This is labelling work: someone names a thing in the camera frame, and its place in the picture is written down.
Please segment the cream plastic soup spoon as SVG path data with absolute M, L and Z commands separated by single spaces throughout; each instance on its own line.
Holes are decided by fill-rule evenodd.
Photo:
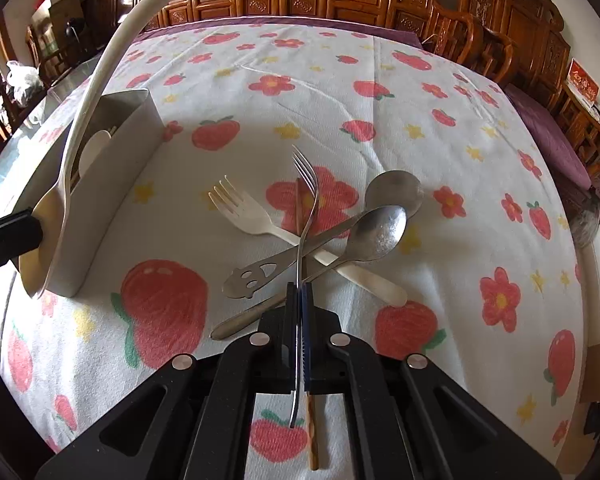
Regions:
M 170 1 L 172 0 L 140 0 L 114 32 L 95 67 L 68 133 L 58 177 L 32 211 L 32 218 L 42 230 L 42 240 L 30 252 L 18 258 L 23 288 L 32 298 L 42 295 L 59 261 L 70 210 L 71 170 L 102 92 L 134 38 Z

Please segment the brown wooden chopstick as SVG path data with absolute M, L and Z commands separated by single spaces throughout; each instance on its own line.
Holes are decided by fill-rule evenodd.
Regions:
M 294 213 L 296 218 L 294 223 L 296 224 L 296 233 L 302 234 L 304 228 L 304 211 L 303 211 L 303 192 L 306 190 L 306 184 L 301 178 L 296 179 L 296 202 L 294 203 Z M 308 322 L 303 321 L 302 325 L 302 336 L 303 336 L 303 351 L 306 358 L 310 355 L 309 350 L 309 325 Z M 306 433 L 308 434 L 308 450 L 309 450 L 309 468 L 312 471 L 320 469 L 320 447 L 318 446 L 317 434 L 316 434 L 316 404 L 314 396 L 311 393 L 306 393 Z

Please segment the grey metal utensil tray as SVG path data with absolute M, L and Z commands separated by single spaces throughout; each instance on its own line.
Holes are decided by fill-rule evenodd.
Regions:
M 100 98 L 81 143 L 99 130 L 109 131 L 111 140 L 71 188 L 68 220 L 47 290 L 72 297 L 81 288 L 122 200 L 161 143 L 163 128 L 147 89 Z

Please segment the plain metal spoon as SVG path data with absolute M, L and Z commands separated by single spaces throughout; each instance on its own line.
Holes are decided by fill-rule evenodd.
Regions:
M 335 271 L 351 283 L 360 286 L 385 302 L 404 301 L 406 296 L 380 276 L 359 268 L 359 262 L 373 262 L 385 258 L 398 246 L 407 227 L 406 210 L 399 205 L 380 206 L 341 222 L 338 226 L 314 236 L 304 244 L 303 253 L 312 256 L 337 235 L 348 232 L 343 253 L 303 279 L 309 284 L 329 271 Z M 225 296 L 232 299 L 250 298 L 296 261 L 296 250 L 286 252 L 238 269 L 223 286 Z

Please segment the cream plastic fork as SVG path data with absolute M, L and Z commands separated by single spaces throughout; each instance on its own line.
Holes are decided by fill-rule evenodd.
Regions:
M 254 198 L 238 191 L 227 179 L 209 197 L 225 219 L 242 232 L 272 234 L 292 246 L 300 242 L 300 237 L 276 226 Z M 403 304 L 407 300 L 403 287 L 355 263 L 375 261 L 391 252 L 400 243 L 408 218 L 421 203 L 422 190 L 415 176 L 403 170 L 385 171 L 366 188 L 364 211 L 309 238 L 303 253 L 387 304 Z

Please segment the smiley handle metal spoon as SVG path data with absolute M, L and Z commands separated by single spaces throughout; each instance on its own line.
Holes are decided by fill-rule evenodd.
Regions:
M 276 226 L 268 212 L 254 198 L 238 191 L 227 179 L 221 180 L 209 196 L 216 209 L 238 229 L 253 235 L 272 234 L 290 245 L 275 256 L 234 270 L 226 279 L 222 287 L 225 296 L 232 299 L 250 298 L 296 261 L 296 246 L 300 237 Z M 423 199 L 424 189 L 418 177 L 405 170 L 389 170 L 374 177 L 366 188 L 365 210 L 371 211 L 380 206 L 402 206 L 407 217 L 413 217 L 422 206 Z M 353 226 L 361 219 L 362 216 L 357 214 L 308 238 L 303 253 L 313 257 L 322 266 L 329 266 L 337 257 L 323 246 L 341 234 L 351 234 Z M 343 264 L 338 268 L 338 273 L 386 304 L 404 304 L 407 300 L 407 292 L 403 287 L 353 263 Z

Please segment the silver metal fork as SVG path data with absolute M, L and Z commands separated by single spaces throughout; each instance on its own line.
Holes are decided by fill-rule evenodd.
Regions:
M 294 280 L 294 286 L 296 286 L 296 313 L 294 314 L 294 392 L 292 393 L 292 405 L 289 419 L 289 427 L 294 428 L 297 425 L 299 405 L 300 405 L 300 394 L 303 380 L 303 303 L 304 292 L 303 285 L 303 251 L 306 239 L 309 236 L 309 232 L 317 214 L 318 203 L 320 202 L 320 182 L 315 172 L 314 167 L 306 158 L 306 155 L 302 153 L 298 146 L 292 147 L 292 161 L 294 162 L 294 168 L 298 172 L 298 176 L 302 182 L 306 185 L 312 196 L 312 202 L 310 203 L 310 209 L 308 218 L 302 223 L 302 230 L 298 245 L 296 248 L 296 279 Z

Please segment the white plastic bag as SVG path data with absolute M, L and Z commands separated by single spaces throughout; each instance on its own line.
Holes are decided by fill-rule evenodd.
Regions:
M 28 106 L 34 98 L 45 90 L 38 70 L 17 61 L 7 62 L 7 84 L 12 87 L 14 99 L 20 107 Z

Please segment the stacked cardboard boxes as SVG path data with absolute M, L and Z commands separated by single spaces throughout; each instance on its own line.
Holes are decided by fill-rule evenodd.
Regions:
M 38 0 L 31 27 L 42 48 L 65 47 L 85 27 L 81 0 Z

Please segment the strawberry flower print tablecloth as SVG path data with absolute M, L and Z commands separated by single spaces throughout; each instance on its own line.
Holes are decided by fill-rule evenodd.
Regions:
M 150 91 L 163 121 L 73 298 L 0 285 L 0 369 L 58 452 L 169 356 L 219 352 L 211 331 L 242 310 L 222 284 L 275 254 L 209 192 L 222 178 L 294 228 L 292 147 L 315 167 L 314 232 L 363 209 L 367 185 L 406 170 L 424 200 L 374 271 L 386 304 L 329 273 L 317 301 L 385 356 L 425 353 L 548 460 L 576 405 L 583 313 L 569 226 L 550 170 L 505 93 L 425 51 L 300 25 L 183 30 L 133 44 L 108 90 Z

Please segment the red greeting card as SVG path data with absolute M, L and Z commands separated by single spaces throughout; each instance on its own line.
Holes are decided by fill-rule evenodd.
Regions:
M 596 103 L 600 86 L 575 58 L 569 63 L 567 84 L 586 105 L 592 106 Z

